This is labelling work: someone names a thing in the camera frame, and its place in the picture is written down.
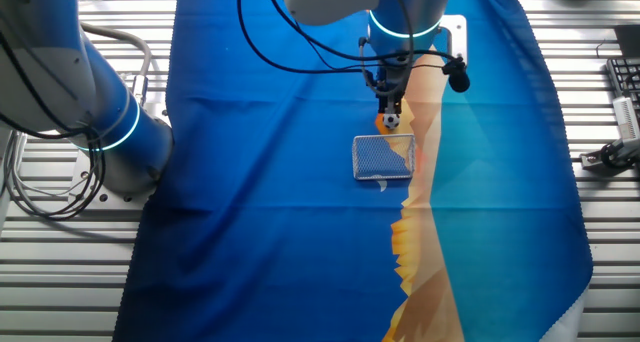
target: black cable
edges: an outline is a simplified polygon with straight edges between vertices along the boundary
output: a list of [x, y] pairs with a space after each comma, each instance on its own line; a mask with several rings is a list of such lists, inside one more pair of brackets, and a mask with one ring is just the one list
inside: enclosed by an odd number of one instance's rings
[[46, 139], [46, 140], [60, 140], [60, 139], [65, 139], [65, 138], [78, 136], [78, 134], [75, 133], [75, 132], [60, 133], [60, 134], [57, 134], [57, 135], [48, 135], [48, 134], [44, 134], [44, 133], [39, 133], [39, 132], [36, 132], [34, 130], [31, 130], [31, 129], [28, 129], [26, 127], [23, 127], [23, 126], [19, 125], [18, 123], [16, 123], [15, 121], [11, 120], [9, 117], [5, 116], [2, 113], [0, 113], [0, 121], [4, 122], [5, 124], [7, 124], [9, 127], [13, 128], [14, 130], [17, 130], [17, 131], [22, 132], [22, 133], [26, 133], [26, 134], [31, 135], [33, 137], [38, 137], [38, 138]]
[[251, 40], [251, 37], [249, 36], [249, 33], [247, 32], [247, 27], [246, 27], [246, 25], [244, 23], [244, 17], [243, 17], [243, 14], [242, 14], [242, 0], [236, 0], [236, 7], [237, 7], [237, 10], [238, 10], [238, 22], [240, 22], [240, 29], [242, 30], [242, 34], [244, 35], [245, 40], [249, 44], [249, 47], [251, 47], [253, 52], [258, 57], [260, 57], [261, 60], [263, 60], [264, 62], [266, 62], [270, 66], [278, 68], [278, 69], [281, 69], [283, 71], [287, 71], [287, 72], [291, 72], [291, 73], [302, 73], [302, 74], [362, 73], [360, 69], [349, 69], [349, 68], [338, 69], [338, 70], [303, 70], [303, 69], [298, 69], [298, 68], [286, 67], [286, 66], [283, 66], [281, 64], [278, 64], [276, 62], [271, 61], [264, 54], [262, 54], [262, 52], [260, 52], [258, 47], [256, 47], [256, 45]]
[[31, 80], [29, 80], [29, 77], [27, 76], [24, 69], [20, 65], [20, 61], [18, 61], [18, 58], [16, 57], [15, 53], [13, 53], [13, 50], [9, 45], [9, 41], [7, 41], [7, 39], [5, 38], [4, 34], [1, 31], [0, 31], [0, 45], [2, 45], [2, 49], [7, 54], [7, 57], [9, 58], [9, 61], [13, 65], [13, 68], [15, 68], [16, 72], [18, 73], [20, 80], [22, 81], [22, 83], [24, 83], [27, 90], [29, 90], [29, 93], [31, 93], [31, 96], [36, 101], [38, 106], [40, 106], [44, 114], [46, 114], [47, 117], [51, 119], [51, 121], [53, 121], [56, 125], [58, 125], [58, 127], [69, 132], [73, 136], [77, 136], [85, 133], [87, 131], [86, 128], [72, 129], [67, 125], [65, 125], [62, 121], [60, 121], [60, 119], [56, 117], [56, 115], [53, 114], [53, 112], [51, 112], [47, 104], [44, 103], [44, 101], [42, 100], [42, 97], [38, 94], [38, 91], [36, 91], [35, 87], [31, 83]]
[[[337, 68], [335, 70], [303, 70], [303, 69], [298, 69], [298, 68], [286, 67], [286, 66], [283, 66], [283, 65], [280, 65], [280, 64], [278, 64], [276, 62], [271, 61], [264, 54], [262, 54], [262, 52], [260, 52], [258, 47], [256, 47], [256, 45], [253, 43], [253, 40], [249, 36], [246, 24], [244, 22], [243, 13], [242, 13], [242, 0], [236, 0], [236, 8], [237, 8], [237, 13], [238, 13], [238, 22], [240, 23], [240, 29], [242, 30], [242, 34], [244, 35], [245, 40], [247, 41], [247, 43], [249, 44], [249, 47], [251, 47], [253, 52], [261, 60], [266, 62], [268, 65], [270, 65], [272, 67], [275, 67], [277, 69], [283, 70], [283, 71], [287, 71], [287, 72], [291, 72], [291, 73], [302, 73], [302, 74], [362, 73], [362, 70], [360, 68], [354, 69], [356, 67], [361, 67], [360, 65], [353, 65], [353, 66], [348, 66], [348, 67], [344, 67], [344, 68]], [[442, 53], [442, 52], [438, 52], [438, 51], [429, 51], [429, 50], [418, 50], [418, 51], [416, 51], [416, 53], [418, 53], [418, 52], [423, 53], [423, 54], [438, 55], [438, 56], [445, 57], [445, 58], [453, 58], [453, 56], [450, 56], [450, 55], [448, 55], [446, 53]], [[400, 53], [395, 53], [395, 54], [391, 54], [391, 55], [383, 55], [383, 56], [378, 56], [378, 57], [365, 57], [365, 58], [368, 59], [369, 61], [379, 61], [379, 60], [385, 59], [385, 58], [394, 58], [394, 57], [406, 56], [408, 54], [409, 54], [409, 52], [400, 52]], [[378, 65], [369, 65], [367, 67], [381, 67], [381, 66], [382, 65], [378, 64]]]
[[[298, 23], [298, 21], [296, 21], [296, 26], [300, 29], [302, 29], [302, 27], [300, 27], [300, 23]], [[325, 59], [324, 57], [320, 54], [320, 51], [318, 51], [318, 48], [316, 48], [316, 45], [313, 44], [313, 42], [309, 41], [308, 39], [305, 38], [305, 40], [307, 41], [307, 43], [309, 44], [309, 46], [311, 46], [311, 48], [313, 48], [313, 51], [316, 53], [316, 55], [318, 55], [318, 58], [320, 58], [320, 61], [322, 61], [322, 63], [327, 66], [328, 68], [332, 69], [332, 70], [337, 70], [338, 68], [333, 67], [332, 65], [330, 65]]]
[[599, 45], [596, 46], [596, 57], [600, 58], [600, 47], [602, 47], [607, 42], [606, 39], [603, 39]]
[[426, 63], [425, 64], [419, 64], [417, 66], [413, 66], [413, 69], [423, 68], [423, 67], [431, 67], [431, 68], [440, 68], [440, 69], [442, 69], [442, 66], [430, 65], [430, 64], [426, 64]]
[[[409, 11], [407, 10], [407, 6], [405, 5], [404, 0], [396, 1], [398, 2], [400, 9], [402, 10], [402, 15], [404, 16], [405, 23], [408, 29], [407, 32], [409, 33], [409, 55], [408, 57], [403, 58], [403, 62], [406, 61], [406, 63], [401, 63], [401, 65], [403, 66], [403, 71], [400, 74], [400, 82], [395, 83], [395, 85], [391, 85], [390, 88], [378, 88], [376, 84], [372, 83], [373, 79], [371, 78], [370, 72], [368, 72], [364, 67], [364, 62], [361, 62], [362, 76], [365, 79], [367, 87], [369, 87], [369, 89], [371, 89], [371, 91], [373, 91], [378, 98], [394, 97], [398, 92], [404, 94], [404, 89], [406, 88], [407, 83], [409, 83], [409, 78], [411, 77], [411, 71], [413, 69], [412, 66], [415, 57], [413, 24], [411, 23], [411, 16], [409, 15]], [[360, 38], [358, 42], [358, 46], [360, 47], [360, 57], [364, 57], [364, 46], [366, 43], [369, 43], [367, 38]]]
[[[322, 42], [316, 40], [315, 38], [313, 38], [312, 36], [310, 36], [309, 34], [307, 34], [306, 32], [304, 32], [302, 29], [298, 28], [295, 23], [293, 23], [291, 21], [291, 19], [289, 18], [289, 16], [287, 16], [287, 14], [282, 10], [282, 8], [280, 7], [280, 5], [278, 4], [277, 0], [271, 0], [271, 3], [273, 4], [274, 8], [276, 9], [276, 11], [278, 12], [278, 14], [280, 14], [280, 16], [289, 24], [289, 26], [291, 26], [291, 28], [293, 28], [294, 30], [296, 30], [296, 32], [298, 32], [300, 35], [302, 35], [304, 38], [306, 38], [307, 40], [313, 42], [316, 46], [345, 59], [348, 60], [352, 60], [352, 61], [365, 61], [365, 62], [372, 62], [372, 61], [382, 61], [382, 60], [386, 60], [386, 59], [391, 59], [391, 58], [397, 58], [397, 57], [406, 57], [408, 56], [411, 52], [410, 51], [405, 51], [405, 52], [396, 52], [396, 53], [391, 53], [391, 54], [386, 54], [386, 55], [379, 55], [379, 56], [375, 56], [375, 57], [360, 57], [360, 56], [352, 56], [346, 53], [342, 53], [340, 51], [337, 51], [329, 46], [324, 45]], [[446, 58], [447, 60], [455, 60], [456, 57], [448, 54], [448, 53], [444, 53], [444, 52], [440, 52], [440, 51], [432, 51], [432, 50], [415, 50], [413, 51], [414, 54], [429, 54], [429, 55], [436, 55], [436, 56], [440, 56], [443, 58]]]
[[147, 43], [147, 41], [128, 32], [111, 29], [111, 28], [94, 26], [86, 22], [80, 22], [80, 27], [82, 27], [82, 29], [87, 33], [92, 33], [98, 36], [114, 38], [120, 41], [129, 42], [144, 54], [144, 59], [142, 60], [142, 67], [140, 67], [140, 72], [138, 72], [138, 74], [141, 76], [146, 76], [149, 73], [149, 67], [151, 66], [151, 60], [153, 59], [153, 54], [151, 52], [151, 48], [149, 47], [149, 44]]
[[[100, 189], [102, 187], [102, 184], [104, 182], [106, 169], [104, 168], [104, 166], [105, 166], [105, 157], [104, 157], [104, 153], [102, 152], [102, 146], [100, 145], [99, 141], [97, 141], [95, 144], [93, 142], [90, 142], [89, 146], [91, 148], [89, 150], [89, 160], [90, 160], [90, 165], [91, 165], [91, 171], [92, 172], [90, 173], [89, 177], [87, 178], [87, 181], [85, 183], [85, 186], [84, 186], [82, 192], [67, 207], [65, 207], [65, 208], [63, 208], [63, 209], [61, 209], [59, 211], [56, 211], [56, 212], [42, 213], [42, 212], [37, 210], [37, 207], [32, 205], [33, 202], [29, 202], [30, 200], [29, 200], [28, 196], [27, 196], [27, 198], [25, 198], [25, 195], [23, 195], [23, 193], [25, 193], [25, 192], [23, 190], [21, 190], [21, 188], [16, 188], [16, 193], [15, 194], [11, 190], [9, 190], [8, 188], [6, 190], [9, 191], [11, 200], [20, 209], [22, 209], [25, 213], [40, 217], [41, 220], [39, 222], [47, 225], [48, 227], [50, 227], [52, 229], [55, 229], [55, 230], [58, 230], [58, 231], [61, 231], [61, 232], [65, 232], [65, 233], [70, 233], [70, 234], [73, 234], [73, 235], [76, 235], [76, 236], [79, 236], [79, 237], [83, 237], [83, 238], [92, 238], [92, 239], [102, 240], [102, 241], [105, 241], [105, 242], [112, 242], [112, 243], [124, 243], [124, 242], [127, 242], [126, 240], [123, 240], [123, 239], [120, 239], [120, 238], [115, 238], [115, 237], [102, 235], [102, 234], [98, 234], [98, 233], [86, 232], [86, 231], [78, 230], [78, 229], [66, 226], [64, 224], [61, 224], [61, 222], [70, 220], [70, 219], [74, 218], [75, 216], [79, 215], [80, 213], [82, 213], [86, 209], [86, 207], [89, 205], [89, 203], [91, 203], [91, 201], [97, 196], [97, 194], [99, 193], [99, 191], [100, 191]], [[8, 153], [5, 155], [7, 158], [5, 158], [5, 160], [3, 161], [3, 167], [5, 169], [5, 182], [9, 178], [12, 178], [14, 186], [20, 186], [17, 176], [13, 173], [13, 171], [14, 171], [13, 164], [17, 162], [15, 160], [16, 153], [17, 153], [17, 144], [16, 144], [15, 133], [12, 133], [12, 137], [9, 140], [9, 144], [8, 144], [7, 148], [9, 148], [9, 150], [7, 150]], [[96, 164], [99, 164], [100, 167], [99, 168], [94, 168]], [[95, 179], [94, 183], [92, 184], [92, 178], [93, 178], [94, 174], [96, 175], [97, 178]], [[89, 188], [91, 188], [91, 192], [89, 193], [89, 195], [86, 198], [84, 198], [83, 197], [84, 193], [86, 193], [86, 191]]]
[[0, 191], [0, 198], [4, 197], [4, 193], [5, 191], [8, 189], [7, 186], [7, 169], [4, 167], [7, 161], [7, 157], [9, 155], [9, 152], [11, 151], [9, 149], [9, 147], [11, 146], [13, 140], [15, 139], [15, 132], [11, 131], [9, 133], [9, 140], [7, 141], [7, 146], [3, 155], [3, 159], [2, 159], [2, 168], [4, 173], [2, 174], [2, 190]]

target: metal table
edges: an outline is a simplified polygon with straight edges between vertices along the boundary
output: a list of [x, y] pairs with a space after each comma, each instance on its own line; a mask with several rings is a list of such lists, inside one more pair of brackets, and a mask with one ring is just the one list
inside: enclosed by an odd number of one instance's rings
[[[558, 88], [596, 263], [580, 342], [640, 342], [640, 177], [601, 178], [578, 159], [618, 138], [601, 68], [620, 54], [612, 27], [640, 22], [640, 0], [520, 1]], [[175, 0], [103, 0], [82, 5], [80, 14], [149, 41], [155, 64], [146, 109], [162, 118], [174, 9]], [[120, 73], [138, 70], [142, 55], [132, 46], [93, 41]], [[32, 139], [22, 175], [41, 188], [66, 189], [76, 155], [68, 143]], [[39, 202], [53, 209], [66, 200]], [[133, 241], [139, 216], [114, 210], [68, 224]], [[52, 231], [10, 205], [0, 239], [0, 341], [110, 341], [130, 255], [131, 245]]]

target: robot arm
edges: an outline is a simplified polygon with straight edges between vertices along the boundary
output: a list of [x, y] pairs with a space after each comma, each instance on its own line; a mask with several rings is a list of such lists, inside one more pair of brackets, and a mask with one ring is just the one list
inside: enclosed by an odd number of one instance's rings
[[[0, 33], [3, 118], [27, 133], [90, 128], [104, 151], [105, 187], [128, 195], [153, 188], [173, 145], [171, 129], [138, 105], [89, 42], [78, 0], [0, 0]], [[88, 154], [87, 139], [71, 141]]]
[[[308, 25], [326, 25], [336, 22], [361, 10], [369, 10], [368, 42], [378, 56], [394, 53], [429, 50], [435, 37], [440, 33], [445, 19], [444, 11], [448, 0], [284, 0], [289, 13], [298, 22]], [[456, 21], [458, 30], [464, 23]], [[450, 84], [457, 92], [469, 88], [466, 75], [466, 33], [464, 48], [457, 48], [453, 54], [458, 57], [450, 61], [443, 72], [451, 75]], [[399, 121], [401, 101], [404, 97], [411, 68], [418, 54], [409, 60], [405, 55], [381, 60], [376, 78], [365, 76], [367, 84], [376, 91], [379, 113], [384, 113], [385, 123], [393, 129]]]

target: blue cloth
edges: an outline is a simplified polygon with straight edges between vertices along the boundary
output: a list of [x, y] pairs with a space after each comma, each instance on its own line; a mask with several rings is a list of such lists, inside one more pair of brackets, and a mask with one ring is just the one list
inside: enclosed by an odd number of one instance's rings
[[[244, 0], [273, 60], [323, 68], [269, 0]], [[555, 89], [516, 0], [451, 0], [471, 89], [443, 97], [431, 204], [467, 342], [538, 341], [592, 261]], [[308, 28], [357, 54], [367, 16]], [[344, 65], [332, 56], [330, 63]], [[391, 249], [407, 181], [356, 182], [377, 134], [359, 74], [278, 71], [235, 0], [178, 0], [175, 149], [145, 208], [114, 340], [380, 341], [406, 299]]]

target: black keyboard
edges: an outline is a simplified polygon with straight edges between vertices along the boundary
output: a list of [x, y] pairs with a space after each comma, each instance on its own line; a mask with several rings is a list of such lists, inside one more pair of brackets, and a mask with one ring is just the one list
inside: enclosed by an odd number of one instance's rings
[[636, 111], [640, 110], [640, 58], [616, 58], [607, 61], [609, 79], [615, 89], [616, 97], [622, 97], [624, 82], [629, 75], [635, 74], [629, 84], [631, 102]]

